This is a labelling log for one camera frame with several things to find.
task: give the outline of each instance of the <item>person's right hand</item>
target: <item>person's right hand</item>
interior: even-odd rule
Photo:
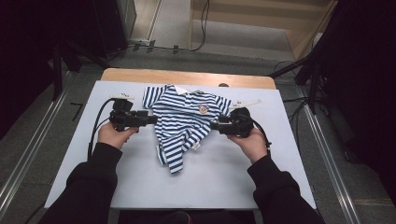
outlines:
[[[264,136],[257,128],[253,128],[247,138],[235,135],[228,135],[227,137],[242,148],[242,151],[250,159],[251,163],[254,163],[267,155]]]

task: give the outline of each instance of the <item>hand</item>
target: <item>hand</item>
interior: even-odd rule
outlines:
[[[235,135],[228,135],[227,137],[242,148],[242,151],[250,159],[251,163],[254,163],[267,155],[264,135],[262,135],[262,132],[257,128],[251,130],[251,133],[247,138]]]
[[[123,132],[118,132],[114,128],[113,123],[109,122],[100,128],[98,142],[106,143],[121,149],[123,144],[128,141],[129,137],[137,132],[139,132],[139,128],[129,128]]]

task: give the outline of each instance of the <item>person's left hand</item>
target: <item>person's left hand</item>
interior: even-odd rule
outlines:
[[[128,128],[123,132],[118,132],[113,123],[109,122],[103,125],[99,130],[98,142],[106,143],[118,149],[121,149],[123,144],[129,139],[129,137],[137,133],[139,128]]]

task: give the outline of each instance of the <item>floor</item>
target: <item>floor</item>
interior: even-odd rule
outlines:
[[[188,20],[190,1],[162,0],[150,40],[156,40],[156,46],[172,48],[188,45]],[[195,21],[193,46],[199,45],[202,34],[200,22]],[[243,25],[231,25],[220,22],[208,22],[206,42],[197,53],[173,55],[171,51],[158,51],[147,54],[141,50],[128,52],[116,58],[112,65],[117,67],[152,68],[169,70],[191,70],[221,72],[228,74],[267,75],[275,69],[292,63],[294,58],[290,51],[284,31]],[[15,198],[5,214],[0,214],[0,223],[22,223],[47,198],[53,178],[67,150],[78,125],[78,119],[71,121],[77,108],[71,103],[84,103],[89,96],[92,85],[99,79],[102,70],[94,64],[85,65],[80,74],[74,74],[70,93],[64,99],[59,115],[53,121],[46,138],[40,143],[40,149],[21,182]],[[276,79],[283,99],[300,96],[299,89],[293,84],[294,74]],[[309,86],[302,86],[306,91]],[[50,106],[51,88],[48,88],[36,102],[22,115],[10,134],[0,142],[0,184],[3,186],[18,163],[22,152],[29,144],[40,118]],[[287,103],[285,108],[289,115],[299,102]],[[354,164],[345,160],[341,141],[332,127],[331,121],[319,109],[316,118],[329,145],[335,167],[338,169],[350,198],[355,206],[359,221],[350,222],[340,205],[340,198],[331,178],[331,172],[323,160],[317,137],[312,132],[308,113],[302,111],[299,123],[299,140],[304,168],[311,185],[318,211],[327,223],[396,223],[396,209],[387,193],[383,190],[378,176],[364,164]],[[53,147],[54,141],[60,147]],[[38,210],[31,223],[37,223],[45,211]],[[257,223],[262,223],[260,214],[256,213]],[[110,223],[116,223],[118,211],[110,212]]]

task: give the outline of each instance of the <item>shirt sleeve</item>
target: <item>shirt sleeve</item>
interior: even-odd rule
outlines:
[[[143,94],[143,107],[150,109],[166,91],[167,85],[163,87],[146,87]]]
[[[230,114],[230,105],[231,105],[231,100],[221,97],[221,96],[217,96],[216,99],[216,104],[219,107],[219,110],[221,111],[221,114],[224,116],[228,116]]]

